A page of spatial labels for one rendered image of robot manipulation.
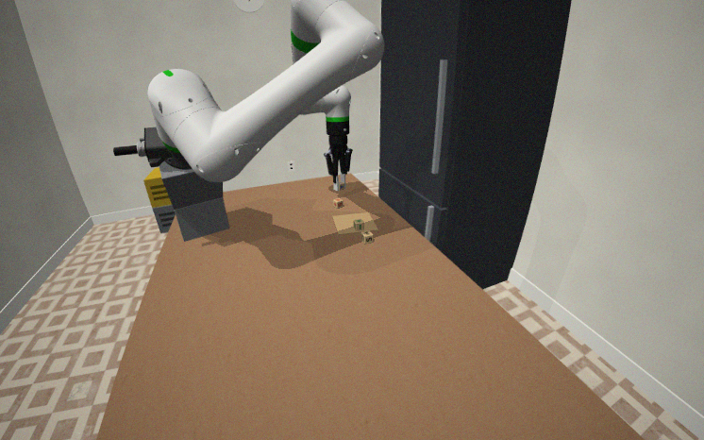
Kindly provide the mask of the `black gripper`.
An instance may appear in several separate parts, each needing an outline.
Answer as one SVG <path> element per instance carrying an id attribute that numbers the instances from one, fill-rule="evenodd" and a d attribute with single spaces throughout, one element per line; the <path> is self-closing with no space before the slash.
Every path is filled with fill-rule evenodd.
<path id="1" fill-rule="evenodd" d="M 343 137 L 332 137 L 328 136 L 329 138 L 329 151 L 325 153 L 325 157 L 327 159 L 327 169 L 328 173 L 333 176 L 333 185 L 334 185 L 334 190 L 339 191 L 339 177 L 338 177 L 338 166 L 339 166 L 339 160 L 340 160 L 340 168 L 341 168 L 341 182 L 344 183 L 344 188 L 346 189 L 345 186 L 345 175 L 347 175 L 346 172 L 349 172 L 350 170 L 350 161 L 351 161 L 351 154 L 353 149 L 347 147 L 347 135 Z M 344 145 L 341 145 L 344 144 Z M 331 158 L 332 155 L 332 158 Z M 333 160 L 333 163 L 332 163 Z M 347 167 L 348 166 L 348 167 Z"/>

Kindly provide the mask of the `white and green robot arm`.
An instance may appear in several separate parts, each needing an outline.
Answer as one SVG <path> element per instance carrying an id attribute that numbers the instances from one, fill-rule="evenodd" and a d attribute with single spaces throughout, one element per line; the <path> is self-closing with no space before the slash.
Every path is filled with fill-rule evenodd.
<path id="1" fill-rule="evenodd" d="M 300 114 L 323 112 L 327 135 L 349 134 L 351 94 L 342 85 L 378 65 L 381 32 L 346 0 L 291 0 L 291 38 L 294 64 L 227 111 L 191 71 L 155 76 L 148 99 L 156 127 L 145 127 L 137 145 L 114 147 L 114 156 L 147 156 L 151 167 L 165 161 L 225 182 Z"/>

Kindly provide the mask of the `beige flat mat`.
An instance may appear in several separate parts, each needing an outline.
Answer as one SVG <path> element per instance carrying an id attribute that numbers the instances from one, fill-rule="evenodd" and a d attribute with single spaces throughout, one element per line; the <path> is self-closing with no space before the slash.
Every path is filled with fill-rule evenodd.
<path id="1" fill-rule="evenodd" d="M 369 212 L 335 215 L 332 216 L 338 235 L 362 233 L 364 231 L 378 231 L 378 228 L 370 216 Z M 362 219 L 364 222 L 364 230 L 356 231 L 354 229 L 353 220 Z"/>

